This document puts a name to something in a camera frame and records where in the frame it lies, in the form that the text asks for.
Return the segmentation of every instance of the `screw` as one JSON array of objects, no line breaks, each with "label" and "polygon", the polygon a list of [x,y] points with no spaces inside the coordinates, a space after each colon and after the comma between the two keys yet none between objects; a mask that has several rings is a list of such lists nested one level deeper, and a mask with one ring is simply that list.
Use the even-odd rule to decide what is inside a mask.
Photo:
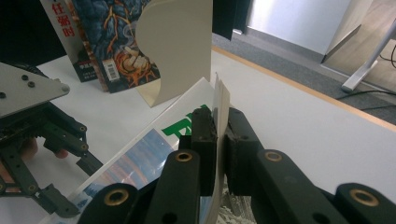
[{"label": "screw", "polygon": [[33,88],[35,86],[35,83],[33,81],[30,81],[27,83],[27,86]]}]

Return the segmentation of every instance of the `wall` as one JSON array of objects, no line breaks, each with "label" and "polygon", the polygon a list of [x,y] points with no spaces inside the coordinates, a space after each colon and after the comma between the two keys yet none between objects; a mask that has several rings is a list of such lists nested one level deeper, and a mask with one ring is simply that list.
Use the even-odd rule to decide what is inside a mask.
[{"label": "wall", "polygon": [[358,7],[371,2],[253,0],[247,26],[325,55],[359,26],[367,9]]}]

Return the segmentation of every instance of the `book cover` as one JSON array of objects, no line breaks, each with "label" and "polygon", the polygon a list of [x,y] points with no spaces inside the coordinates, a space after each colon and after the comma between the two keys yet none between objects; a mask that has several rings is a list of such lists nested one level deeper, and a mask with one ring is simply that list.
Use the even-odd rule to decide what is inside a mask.
[{"label": "book cover", "polygon": [[103,78],[103,74],[99,68],[99,63],[97,62],[96,57],[92,52],[90,42],[88,41],[87,35],[84,32],[84,28],[82,27],[81,20],[78,17],[78,14],[76,12],[76,9],[74,8],[73,2],[72,2],[72,0],[64,0],[64,2],[66,3],[67,8],[73,18],[73,21],[75,22],[75,24],[77,26],[79,36],[82,40],[82,44],[84,45],[84,48],[87,51],[88,57],[91,60],[93,70],[95,71],[96,76],[101,84],[102,90],[108,91],[107,84],[106,84],[105,79]]},{"label": "book cover", "polygon": [[97,79],[78,28],[64,0],[40,0],[81,82]]},{"label": "book cover", "polygon": [[[105,186],[127,183],[141,189],[159,177],[168,154],[177,150],[179,137],[191,134],[193,110],[201,106],[210,108],[213,98],[214,89],[202,78],[72,193],[69,200],[82,212]],[[40,223],[77,223],[78,218],[61,218],[52,214]]]},{"label": "book cover", "polygon": [[149,1],[72,0],[109,92],[160,78],[155,62],[135,40],[135,27]]}]

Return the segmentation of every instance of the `paper card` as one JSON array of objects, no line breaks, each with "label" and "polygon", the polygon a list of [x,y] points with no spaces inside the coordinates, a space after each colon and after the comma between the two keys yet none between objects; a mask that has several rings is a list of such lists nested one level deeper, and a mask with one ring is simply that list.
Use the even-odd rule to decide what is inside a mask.
[{"label": "paper card", "polygon": [[215,187],[212,197],[203,199],[200,223],[216,223],[219,216],[219,207],[221,205],[223,183],[224,183],[224,154],[223,142],[224,134],[228,124],[228,114],[230,108],[230,93],[224,86],[223,82],[216,77],[215,95],[213,100],[213,119],[216,124],[218,133],[218,151],[217,151],[217,167],[215,177]]},{"label": "paper card", "polygon": [[152,0],[136,26],[142,52],[157,64],[161,79],[137,88],[149,106],[210,79],[212,1]]}]

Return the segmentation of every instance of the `screw hole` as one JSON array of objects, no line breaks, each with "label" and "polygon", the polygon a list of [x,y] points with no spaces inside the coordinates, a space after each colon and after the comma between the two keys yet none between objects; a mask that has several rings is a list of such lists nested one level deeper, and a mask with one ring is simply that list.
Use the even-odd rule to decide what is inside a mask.
[{"label": "screw hole", "polygon": [[174,213],[167,213],[163,215],[164,224],[173,224],[177,222],[177,215]]},{"label": "screw hole", "polygon": [[317,223],[320,223],[320,224],[329,224],[330,223],[329,218],[324,216],[321,213],[314,213],[314,215],[312,217],[314,218],[314,220]]},{"label": "screw hole", "polygon": [[116,206],[124,203],[129,197],[126,189],[113,189],[105,196],[105,204]]},{"label": "screw hole", "polygon": [[281,161],[282,160],[282,156],[276,152],[273,152],[273,151],[266,152],[265,158],[268,161]]},{"label": "screw hole", "polygon": [[176,155],[176,159],[178,161],[190,161],[192,159],[192,155],[186,152],[180,152]]}]

